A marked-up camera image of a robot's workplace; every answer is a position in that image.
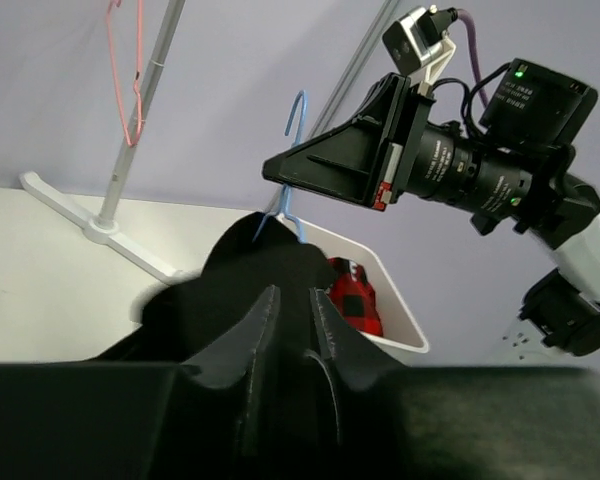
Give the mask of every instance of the red and black checkered fabric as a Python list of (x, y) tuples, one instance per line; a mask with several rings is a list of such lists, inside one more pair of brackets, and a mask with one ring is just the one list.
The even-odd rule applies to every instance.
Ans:
[(376, 311), (376, 292), (361, 265), (345, 258), (330, 258), (338, 278), (329, 297), (349, 324), (364, 333), (382, 336), (382, 323)]

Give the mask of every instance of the metal rod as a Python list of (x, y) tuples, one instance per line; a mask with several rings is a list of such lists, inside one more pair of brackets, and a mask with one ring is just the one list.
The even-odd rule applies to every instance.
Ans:
[(399, 5), (400, 0), (386, 0), (384, 2), (360, 45), (358, 45), (358, 49), (353, 54), (349, 65), (347, 65), (340, 80), (338, 80), (329, 100), (327, 100), (327, 103), (320, 112), (316, 123), (309, 133), (309, 138), (321, 135), (329, 129), (333, 117), (335, 117), (347, 93), (349, 93), (360, 72), (367, 64), (382, 34), (389, 23), (395, 19), (395, 11)]
[[(180, 21), (180, 14), (184, 8), (185, 0), (169, 0), (167, 9), (162, 19), (162, 25), (160, 26), (160, 32), (158, 33), (158, 39), (153, 47), (153, 53), (149, 60), (149, 65), (144, 74), (142, 85), (140, 86), (140, 94), (142, 96), (142, 118), (146, 121), (149, 107), (151, 107), (151, 101), (156, 93), (162, 70), (164, 69), (164, 62), (169, 53), (169, 47), (171, 47), (171, 41), (175, 34), (178, 22)], [(133, 109), (131, 118), (129, 120), (129, 131), (135, 131), (138, 124), (138, 110), (137, 105)], [(118, 159), (116, 160), (115, 167), (113, 168), (113, 175), (107, 188), (107, 195), (102, 203), (102, 209), (95, 219), (96, 224), (102, 228), (113, 228), (114, 217), (122, 190), (129, 176), (129, 170), (131, 169), (131, 163), (136, 153), (136, 146), (130, 147), (125, 140), (122, 141), (120, 152), (118, 153)]]

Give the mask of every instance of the blue hanger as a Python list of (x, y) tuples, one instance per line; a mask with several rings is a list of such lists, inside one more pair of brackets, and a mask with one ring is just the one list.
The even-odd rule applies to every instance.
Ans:
[[(296, 95), (296, 99), (293, 102), (293, 107), (291, 107), (291, 113), (289, 114), (289, 120), (287, 121), (287, 128), (285, 128), (284, 134), (286, 137), (289, 136), (289, 133), (291, 132), (291, 125), (293, 124), (293, 119), (296, 116), (296, 110), (298, 109), (298, 104), (300, 102), (302, 102), (301, 104), (301, 110), (300, 110), (300, 120), (298, 121), (298, 129), (296, 130), (296, 137), (293, 140), (293, 143), (291, 144), (291, 147), (295, 147), (296, 145), (299, 145), (302, 142), (302, 132), (304, 130), (304, 122), (307, 116), (307, 92), (304, 90), (300, 90), (298, 92), (298, 95)], [(305, 236), (304, 236), (304, 227), (302, 225), (302, 222), (300, 221), (300, 219), (298, 217), (296, 217), (295, 215), (292, 215), (291, 212), (291, 187), (289, 185), (283, 185), (282, 186), (282, 190), (280, 191), (280, 198), (278, 201), (278, 206), (271, 212), (268, 212), (264, 215), (264, 217), (262, 218), (262, 221), (260, 222), (260, 226), (258, 227), (258, 230), (256, 231), (256, 234), (253, 236), (253, 240), (255, 241), (256, 238), (258, 238), (258, 235), (260, 235), (260, 232), (262, 231), (262, 229), (264, 228), (265, 223), (267, 223), (267, 220), (269, 219), (269, 217), (277, 217), (278, 215), (282, 214), (284, 215), (285, 218), (288, 218), (289, 220), (291, 220), (293, 222), (293, 224), (296, 226), (296, 232), (298, 235), (298, 240), (300, 241), (300, 243), (304, 243), (305, 241)]]

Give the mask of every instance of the white laundry basket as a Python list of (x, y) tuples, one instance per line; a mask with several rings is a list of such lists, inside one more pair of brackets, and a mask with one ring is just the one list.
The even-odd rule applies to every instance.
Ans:
[[(286, 219), (282, 221), (295, 230), (293, 223)], [(364, 335), (404, 364), (409, 364), (414, 354), (427, 353), (429, 342), (380, 258), (360, 243), (304, 220), (302, 223), (307, 243), (319, 247), (327, 257), (346, 258), (364, 267), (367, 278), (376, 291), (376, 310), (382, 322), (384, 338)]]

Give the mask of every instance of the white table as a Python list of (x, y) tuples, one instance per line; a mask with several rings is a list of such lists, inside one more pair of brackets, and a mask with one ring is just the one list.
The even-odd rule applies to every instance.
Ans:
[[(100, 198), (75, 198), (98, 211)], [(193, 271), (248, 213), (123, 200), (117, 219), (143, 246)], [(133, 331), (138, 300), (161, 287), (26, 192), (0, 189), (0, 361), (95, 355)]]

